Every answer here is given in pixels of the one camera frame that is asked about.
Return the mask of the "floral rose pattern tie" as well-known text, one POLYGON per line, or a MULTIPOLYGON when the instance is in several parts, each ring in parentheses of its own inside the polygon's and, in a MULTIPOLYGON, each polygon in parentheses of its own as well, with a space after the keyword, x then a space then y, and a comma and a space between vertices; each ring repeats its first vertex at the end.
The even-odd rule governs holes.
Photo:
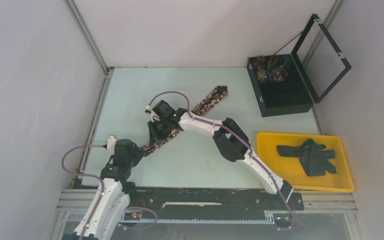
MULTIPOLYGON (((222 99, 227 97, 229 94, 228 87, 226 85, 216 86, 200 103, 198 103, 191 112, 198 116, 204 117, 213 107, 215 107, 222 99)), ((144 156, 147 157, 152 153, 156 152, 163 145, 168 143, 177 137, 183 130, 174 129, 169 130, 168 134, 163 136, 152 136, 150 134, 149 143, 142 146, 144 156)))

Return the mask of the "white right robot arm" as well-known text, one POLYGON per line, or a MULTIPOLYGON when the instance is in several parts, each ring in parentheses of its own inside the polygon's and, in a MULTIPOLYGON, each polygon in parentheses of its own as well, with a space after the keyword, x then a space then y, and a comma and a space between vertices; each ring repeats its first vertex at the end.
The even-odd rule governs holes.
POLYGON ((184 108, 174 110, 164 100, 154 107, 146 106, 145 112, 151 114, 149 123, 154 125, 154 128, 150 130, 158 137, 169 130, 189 131, 211 137, 226 160, 244 165, 257 177, 265 191, 271 194, 270 201, 275 208, 284 209, 290 204, 294 190, 292 185, 263 163, 251 147, 247 135, 233 119, 213 120, 184 108))

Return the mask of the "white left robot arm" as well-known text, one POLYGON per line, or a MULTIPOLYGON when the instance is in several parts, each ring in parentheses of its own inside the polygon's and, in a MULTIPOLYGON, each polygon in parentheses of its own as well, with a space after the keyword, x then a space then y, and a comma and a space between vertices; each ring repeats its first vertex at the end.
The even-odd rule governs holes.
POLYGON ((109 240, 126 208, 133 208, 138 202, 134 192, 136 185, 129 182, 132 168, 144 157, 145 152, 129 139, 117 139, 110 135, 106 144, 77 146, 64 154, 61 167, 74 176, 91 177, 99 181, 96 194, 79 225, 73 233, 64 234, 63 240, 109 240), (65 167, 65 158, 74 150, 81 148, 104 148, 111 156, 100 176, 76 173, 65 167))

